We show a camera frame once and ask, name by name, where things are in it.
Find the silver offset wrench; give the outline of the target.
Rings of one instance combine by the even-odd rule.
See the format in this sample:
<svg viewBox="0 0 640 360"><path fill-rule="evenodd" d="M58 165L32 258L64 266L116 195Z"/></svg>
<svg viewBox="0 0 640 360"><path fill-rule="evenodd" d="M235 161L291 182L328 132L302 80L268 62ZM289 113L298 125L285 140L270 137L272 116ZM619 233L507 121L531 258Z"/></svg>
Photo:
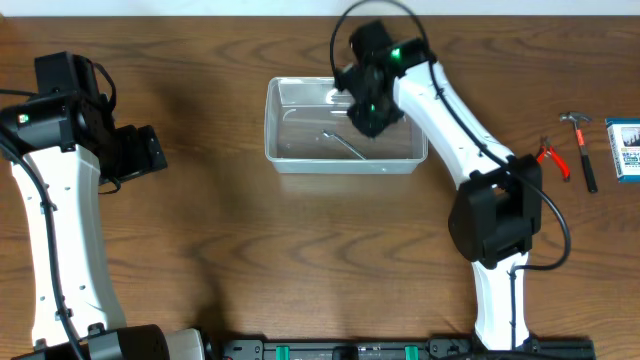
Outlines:
<svg viewBox="0 0 640 360"><path fill-rule="evenodd" d="M322 130L322 134L326 137L326 138L333 138L335 139L337 142L339 142L341 145L343 145L344 147L346 147L349 151L351 151L355 156L357 156L359 159L361 160L368 160L367 157L361 152L359 151L356 147L354 147L351 143L349 143L348 141L346 141L343 137L341 137L340 135L338 135L335 132L331 132L328 131L326 129Z"/></svg>

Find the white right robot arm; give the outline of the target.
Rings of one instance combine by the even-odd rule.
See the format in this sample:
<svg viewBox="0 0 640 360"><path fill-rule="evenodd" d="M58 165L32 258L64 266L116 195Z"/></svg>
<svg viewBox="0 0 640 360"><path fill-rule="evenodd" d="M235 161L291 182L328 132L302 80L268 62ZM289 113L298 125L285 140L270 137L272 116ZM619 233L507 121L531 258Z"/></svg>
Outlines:
<svg viewBox="0 0 640 360"><path fill-rule="evenodd" d="M480 124L422 39L350 43L355 63L335 73L354 98L353 125L374 138L402 116L426 135L456 188L451 239L471 263L476 286L475 337L490 351L516 350L530 338L524 281L541 227L541 169L516 157Z"/></svg>

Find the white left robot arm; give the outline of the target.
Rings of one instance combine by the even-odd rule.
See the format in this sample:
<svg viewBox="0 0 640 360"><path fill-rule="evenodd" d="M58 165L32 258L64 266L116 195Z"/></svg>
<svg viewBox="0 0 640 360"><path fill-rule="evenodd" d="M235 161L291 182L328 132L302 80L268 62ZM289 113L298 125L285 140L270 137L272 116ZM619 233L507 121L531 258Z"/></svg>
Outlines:
<svg viewBox="0 0 640 360"><path fill-rule="evenodd" d="M165 168L149 126L117 128L115 95L45 85L1 112L1 149L26 211L36 286L29 359L204 359L202 332L130 327L109 275L99 188Z"/></svg>

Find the clear plastic container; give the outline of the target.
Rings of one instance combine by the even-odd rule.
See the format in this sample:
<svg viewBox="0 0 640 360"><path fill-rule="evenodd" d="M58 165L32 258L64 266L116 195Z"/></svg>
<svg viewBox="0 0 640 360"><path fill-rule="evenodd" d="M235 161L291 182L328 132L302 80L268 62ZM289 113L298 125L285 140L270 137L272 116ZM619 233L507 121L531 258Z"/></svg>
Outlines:
<svg viewBox="0 0 640 360"><path fill-rule="evenodd" d="M404 175L428 156L428 140L405 117L368 138L351 123L353 98L331 77L275 77L267 88L265 156L281 174ZM322 130L335 132L361 151L361 160Z"/></svg>

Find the red handled pliers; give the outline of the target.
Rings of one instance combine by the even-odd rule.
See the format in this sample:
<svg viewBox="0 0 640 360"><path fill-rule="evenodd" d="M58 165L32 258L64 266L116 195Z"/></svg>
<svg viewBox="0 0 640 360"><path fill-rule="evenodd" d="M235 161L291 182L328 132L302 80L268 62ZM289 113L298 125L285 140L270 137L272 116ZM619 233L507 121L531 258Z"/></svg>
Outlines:
<svg viewBox="0 0 640 360"><path fill-rule="evenodd" d="M555 147L552 145L548 136L543 136L540 139L540 147L538 153L535 155L536 160L541 164L546 158L549 158L560 170L562 179L564 182L569 182L571 179L571 171L565 160L557 153Z"/></svg>

